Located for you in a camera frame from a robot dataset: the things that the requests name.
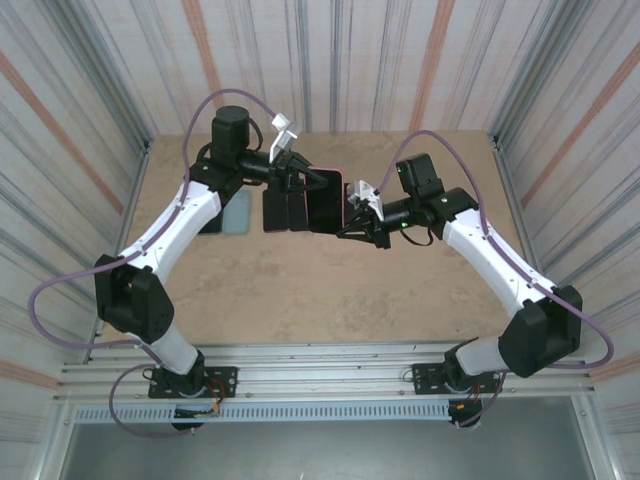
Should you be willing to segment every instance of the metal floor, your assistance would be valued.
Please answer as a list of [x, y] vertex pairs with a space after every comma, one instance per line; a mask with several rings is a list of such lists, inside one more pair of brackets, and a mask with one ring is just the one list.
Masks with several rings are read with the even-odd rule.
[[228, 423], [151, 440], [115, 425], [76, 425], [61, 478], [594, 477], [571, 400], [538, 397], [499, 399], [479, 428], [462, 431], [442, 421]]

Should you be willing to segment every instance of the smartphone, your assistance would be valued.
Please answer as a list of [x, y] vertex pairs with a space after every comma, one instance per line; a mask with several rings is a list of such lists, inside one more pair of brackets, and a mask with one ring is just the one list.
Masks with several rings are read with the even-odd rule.
[[287, 196], [269, 189], [262, 192], [262, 225], [265, 232], [284, 232], [289, 228]]
[[303, 191], [287, 194], [287, 219], [292, 232], [309, 231], [307, 199]]
[[239, 190], [224, 207], [222, 233], [227, 235], [246, 235], [251, 220], [251, 192]]
[[[328, 168], [312, 167], [312, 169], [325, 178], [327, 185], [306, 192], [309, 230], [315, 233], [335, 234], [344, 226], [342, 172]], [[312, 185], [314, 180], [307, 177], [305, 182], [307, 185]]]

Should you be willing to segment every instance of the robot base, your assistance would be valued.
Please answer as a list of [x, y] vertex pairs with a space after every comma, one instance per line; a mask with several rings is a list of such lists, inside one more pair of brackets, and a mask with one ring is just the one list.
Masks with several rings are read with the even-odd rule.
[[238, 381], [237, 367], [204, 367], [203, 385], [195, 392], [182, 388], [180, 376], [164, 368], [156, 368], [149, 382], [149, 398], [233, 398]]
[[416, 395], [469, 394], [479, 388], [479, 394], [495, 393], [500, 384], [498, 372], [487, 372], [464, 379], [463, 385], [451, 385], [442, 363], [416, 363], [411, 366]]

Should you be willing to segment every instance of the black cable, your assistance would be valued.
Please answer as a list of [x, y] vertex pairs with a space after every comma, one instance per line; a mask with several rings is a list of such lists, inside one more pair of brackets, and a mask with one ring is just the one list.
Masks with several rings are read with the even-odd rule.
[[431, 245], [433, 243], [433, 232], [431, 231], [430, 228], [427, 228], [427, 235], [429, 235], [429, 243], [416, 242], [413, 238], [411, 238], [409, 235], [407, 235], [404, 230], [400, 230], [400, 235], [402, 235], [402, 237], [407, 242], [409, 242], [411, 245], [416, 245], [418, 247], [428, 247], [429, 245]]
[[258, 146], [254, 150], [254, 152], [257, 152], [258, 150], [260, 150], [262, 148], [262, 142], [264, 141], [264, 137], [262, 136], [262, 132], [260, 131], [260, 127], [258, 127], [258, 124], [256, 123], [256, 121], [253, 118], [249, 117], [249, 123], [253, 127], [253, 131], [256, 132], [256, 135], [258, 136]]

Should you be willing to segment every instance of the blue phone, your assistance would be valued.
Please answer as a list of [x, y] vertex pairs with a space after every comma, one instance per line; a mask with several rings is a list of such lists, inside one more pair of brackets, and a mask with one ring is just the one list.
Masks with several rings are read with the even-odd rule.
[[227, 235], [246, 235], [249, 233], [251, 218], [251, 192], [239, 190], [224, 207], [222, 233]]

